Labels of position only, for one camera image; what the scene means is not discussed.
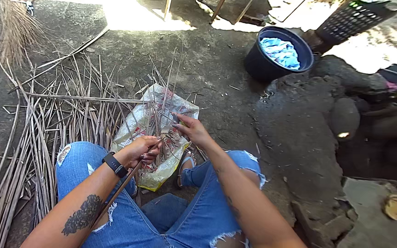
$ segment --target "pink object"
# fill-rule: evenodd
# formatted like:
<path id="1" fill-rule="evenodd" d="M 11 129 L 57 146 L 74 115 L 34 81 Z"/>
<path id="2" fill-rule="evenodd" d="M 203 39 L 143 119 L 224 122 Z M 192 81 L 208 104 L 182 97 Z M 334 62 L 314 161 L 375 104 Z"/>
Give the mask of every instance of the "pink object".
<path id="1" fill-rule="evenodd" d="M 386 84 L 389 90 L 397 90 L 397 85 L 395 83 L 387 81 Z"/>

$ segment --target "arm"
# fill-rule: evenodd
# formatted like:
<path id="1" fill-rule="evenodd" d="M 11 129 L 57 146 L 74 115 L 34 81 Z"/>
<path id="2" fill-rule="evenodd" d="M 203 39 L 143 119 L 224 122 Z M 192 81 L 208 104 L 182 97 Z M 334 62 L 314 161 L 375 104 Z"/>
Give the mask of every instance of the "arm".
<path id="1" fill-rule="evenodd" d="M 188 127 L 178 124 L 174 127 L 208 154 L 228 205 L 252 245 L 305 248 L 278 209 L 209 136 L 200 121 L 181 114 L 176 115 Z"/>
<path id="2" fill-rule="evenodd" d="M 158 148 L 150 153 L 146 152 L 159 140 L 159 137 L 142 136 L 114 154 L 114 157 L 124 166 L 135 167 L 140 156 L 145 155 L 142 162 L 151 164 L 162 144 L 159 143 Z M 103 163 L 53 207 L 21 247 L 79 247 L 119 180 L 114 171 Z M 107 220 L 108 215 L 105 214 L 98 225 L 103 225 Z"/>

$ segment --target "hand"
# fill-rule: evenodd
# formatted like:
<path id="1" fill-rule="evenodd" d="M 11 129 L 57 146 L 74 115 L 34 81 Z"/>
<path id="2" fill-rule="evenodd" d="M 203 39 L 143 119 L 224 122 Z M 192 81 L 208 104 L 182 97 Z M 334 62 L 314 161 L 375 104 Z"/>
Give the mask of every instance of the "hand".
<path id="1" fill-rule="evenodd" d="M 187 125 L 187 127 L 185 127 L 180 124 L 174 124 L 173 127 L 186 134 L 194 144 L 202 149 L 206 149 L 209 145 L 214 143 L 214 140 L 199 120 L 176 112 L 171 112 L 171 114 L 176 115 L 179 120 L 183 121 Z"/>
<path id="2" fill-rule="evenodd" d="M 146 165 L 150 165 L 157 155 L 160 153 L 162 142 L 160 142 L 156 148 L 148 152 L 148 149 L 157 144 L 161 137 L 155 136 L 141 136 L 136 138 L 131 144 L 127 145 L 118 153 L 114 154 L 114 157 L 125 167 L 134 168 L 137 166 L 139 161 Z"/>

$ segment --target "flip-flop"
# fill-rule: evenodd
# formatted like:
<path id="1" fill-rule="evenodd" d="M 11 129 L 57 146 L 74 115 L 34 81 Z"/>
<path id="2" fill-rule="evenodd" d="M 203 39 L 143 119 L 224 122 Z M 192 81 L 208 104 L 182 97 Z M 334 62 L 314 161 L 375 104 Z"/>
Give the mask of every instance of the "flip-flop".
<path id="1" fill-rule="evenodd" d="M 182 173 L 182 171 L 183 171 L 183 169 L 182 169 L 183 164 L 186 163 L 186 161 L 190 160 L 190 161 L 191 161 L 191 164 L 192 164 L 192 167 L 194 168 L 194 167 L 196 166 L 196 162 L 195 162 L 194 159 L 193 159 L 194 154 L 191 153 L 191 155 L 188 156 L 188 157 L 185 157 L 185 155 L 184 155 L 184 158 L 183 158 L 183 160 L 182 160 L 182 162 L 180 163 L 180 166 L 179 166 L 179 174 L 178 174 L 177 177 L 174 179 L 174 186 L 175 186 L 177 189 L 182 189 L 182 188 L 183 188 L 183 186 L 180 186 L 179 183 L 178 183 L 179 177 L 180 177 L 180 175 L 181 175 L 181 173 Z"/>

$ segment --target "wooden post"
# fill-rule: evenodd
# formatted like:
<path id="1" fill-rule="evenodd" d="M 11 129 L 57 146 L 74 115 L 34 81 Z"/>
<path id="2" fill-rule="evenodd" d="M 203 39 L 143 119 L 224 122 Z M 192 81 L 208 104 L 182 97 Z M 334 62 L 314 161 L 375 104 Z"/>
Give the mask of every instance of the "wooden post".
<path id="1" fill-rule="evenodd" d="M 235 23 L 239 22 L 241 20 L 241 18 L 243 17 L 243 15 L 246 13 L 247 9 L 249 9 L 249 7 L 251 6 L 253 0 L 250 0 L 249 3 L 247 3 L 246 7 L 243 9 L 243 11 L 241 12 L 240 16 L 237 18 L 237 20 L 235 21 Z"/>
<path id="2" fill-rule="evenodd" d="M 163 21 L 166 21 L 166 15 L 169 12 L 169 8 L 171 7 L 171 0 L 166 0 L 166 7 L 165 7 L 165 15 L 163 16 Z"/>
<path id="3" fill-rule="evenodd" d="M 218 12 L 221 9 L 221 6 L 223 5 L 224 0 L 220 0 L 220 2 L 218 2 L 217 4 L 217 9 L 215 9 L 214 14 L 211 17 L 211 21 L 209 22 L 209 24 L 212 24 L 212 22 L 214 21 L 215 17 L 217 16 Z"/>

